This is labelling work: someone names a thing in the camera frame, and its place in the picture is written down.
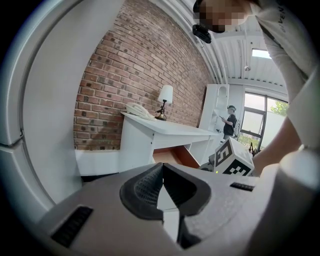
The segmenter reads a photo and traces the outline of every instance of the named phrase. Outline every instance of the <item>desk top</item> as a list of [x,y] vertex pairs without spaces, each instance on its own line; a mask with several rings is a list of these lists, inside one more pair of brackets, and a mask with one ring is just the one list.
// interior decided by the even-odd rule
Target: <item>desk top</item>
[[121,112],[126,117],[136,121],[137,123],[148,127],[149,129],[165,135],[192,135],[192,136],[217,136],[220,135],[218,132],[212,132],[203,130],[200,128],[184,125],[181,123],[175,123],[170,121],[148,121],[137,115]]

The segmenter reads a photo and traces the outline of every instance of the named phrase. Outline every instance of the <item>lamp base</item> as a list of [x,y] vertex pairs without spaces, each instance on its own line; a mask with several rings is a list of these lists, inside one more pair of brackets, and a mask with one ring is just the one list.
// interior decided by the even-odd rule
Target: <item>lamp base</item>
[[167,121],[165,114],[160,114],[159,116],[156,116],[155,118],[158,120],[161,120],[161,121]]

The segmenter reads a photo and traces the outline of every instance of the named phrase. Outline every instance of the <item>skylight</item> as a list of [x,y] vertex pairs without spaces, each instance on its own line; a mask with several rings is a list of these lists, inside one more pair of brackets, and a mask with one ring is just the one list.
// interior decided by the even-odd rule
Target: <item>skylight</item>
[[271,59],[269,52],[267,50],[252,49],[252,56]]

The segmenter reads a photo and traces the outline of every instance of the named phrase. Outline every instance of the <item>black t-shirt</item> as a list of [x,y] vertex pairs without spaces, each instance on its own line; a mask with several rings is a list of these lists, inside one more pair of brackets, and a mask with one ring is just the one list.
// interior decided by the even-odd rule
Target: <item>black t-shirt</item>
[[236,127],[236,122],[237,122],[237,119],[236,119],[236,116],[234,114],[231,114],[229,116],[229,118],[227,119],[228,122],[232,122],[233,125],[229,125],[229,124],[225,124],[224,125],[224,128],[223,128],[223,133],[225,135],[234,135],[234,128]]

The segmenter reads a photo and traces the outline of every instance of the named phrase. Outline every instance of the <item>brick wall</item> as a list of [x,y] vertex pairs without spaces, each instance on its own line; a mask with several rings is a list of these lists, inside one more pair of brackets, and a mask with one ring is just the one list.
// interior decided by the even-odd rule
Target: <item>brick wall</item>
[[119,150],[125,104],[155,115],[163,85],[173,86],[168,120],[196,127],[213,81],[188,36],[148,0],[127,0],[83,74],[74,112],[79,150]]

